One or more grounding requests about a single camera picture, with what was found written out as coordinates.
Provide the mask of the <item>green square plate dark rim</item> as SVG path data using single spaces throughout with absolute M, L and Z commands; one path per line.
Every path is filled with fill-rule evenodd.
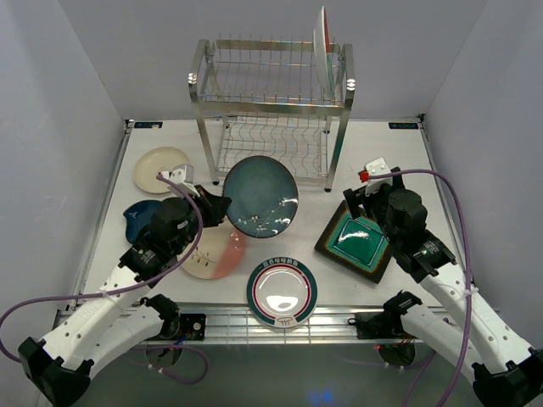
M 379 284 L 392 249 L 376 222 L 365 216 L 353 218 L 342 201 L 319 236 L 314 249 L 334 263 Z

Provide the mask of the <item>dark teal floral plate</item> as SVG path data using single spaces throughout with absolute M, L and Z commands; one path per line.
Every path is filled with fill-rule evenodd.
M 236 163 L 224 180 L 222 196 L 232 200 L 227 211 L 232 225 L 258 239 L 284 232 L 299 207 L 299 191 L 290 171 L 263 155 Z

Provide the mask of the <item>red and teal floral plate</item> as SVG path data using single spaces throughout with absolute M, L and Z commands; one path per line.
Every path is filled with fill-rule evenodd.
M 333 97 L 333 50 L 327 27 L 327 11 L 321 7 L 313 29 L 313 53 L 315 55 L 318 82 L 326 98 Z

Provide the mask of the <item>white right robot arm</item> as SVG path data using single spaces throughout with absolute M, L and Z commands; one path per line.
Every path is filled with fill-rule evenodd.
M 378 159 L 365 165 L 362 187 L 344 191 L 351 215 L 371 217 L 381 228 L 398 266 L 430 293 L 456 323 L 436 317 L 422 301 L 400 292 L 383 307 L 385 331 L 423 340 L 454 365 L 438 404 L 444 405 L 461 376 L 484 406 L 525 406 L 542 394 L 542 352 L 519 336 L 473 284 L 471 254 L 464 264 L 428 228 L 421 197 L 405 187 L 405 171 Z

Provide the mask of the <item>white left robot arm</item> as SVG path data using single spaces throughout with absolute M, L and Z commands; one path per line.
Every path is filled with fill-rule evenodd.
M 224 221 L 231 203 L 202 186 L 163 200 L 100 289 L 54 330 L 19 346 L 26 376 L 52 405 L 73 405 L 107 364 L 141 341 L 178 333 L 176 303 L 148 292 L 196 249 L 204 228 Z

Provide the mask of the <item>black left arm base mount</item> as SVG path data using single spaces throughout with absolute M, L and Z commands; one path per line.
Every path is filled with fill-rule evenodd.
M 203 341 L 206 322 L 206 314 L 180 314 L 172 324 L 170 339 L 176 342 Z

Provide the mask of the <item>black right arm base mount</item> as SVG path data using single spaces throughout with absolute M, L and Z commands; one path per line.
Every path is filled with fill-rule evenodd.
M 356 329 L 358 339 L 401 339 L 406 337 L 399 316 L 388 312 L 377 314 L 355 313 L 347 320 L 349 326 Z

